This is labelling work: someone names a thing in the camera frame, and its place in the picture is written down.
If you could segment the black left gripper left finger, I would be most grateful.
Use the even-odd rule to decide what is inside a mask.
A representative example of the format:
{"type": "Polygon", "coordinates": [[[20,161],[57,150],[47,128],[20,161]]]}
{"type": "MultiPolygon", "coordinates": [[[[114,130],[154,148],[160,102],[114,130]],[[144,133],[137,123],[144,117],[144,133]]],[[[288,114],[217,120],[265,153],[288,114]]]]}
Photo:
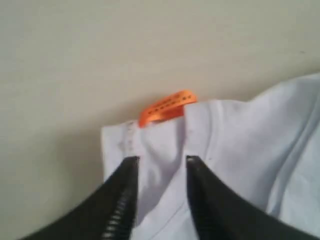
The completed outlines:
{"type": "Polygon", "coordinates": [[[138,202],[139,158],[126,157],[111,176],[71,212],[27,240],[129,240],[138,202]]]}

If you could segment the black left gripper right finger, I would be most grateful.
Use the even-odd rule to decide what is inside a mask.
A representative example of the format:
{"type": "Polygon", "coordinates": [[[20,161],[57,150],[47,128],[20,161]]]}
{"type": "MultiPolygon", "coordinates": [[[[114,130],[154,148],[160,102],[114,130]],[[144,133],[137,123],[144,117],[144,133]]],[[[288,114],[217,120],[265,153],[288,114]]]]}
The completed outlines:
{"type": "Polygon", "coordinates": [[[224,184],[199,156],[186,157],[186,190],[200,240],[314,240],[253,206],[224,184]]]}

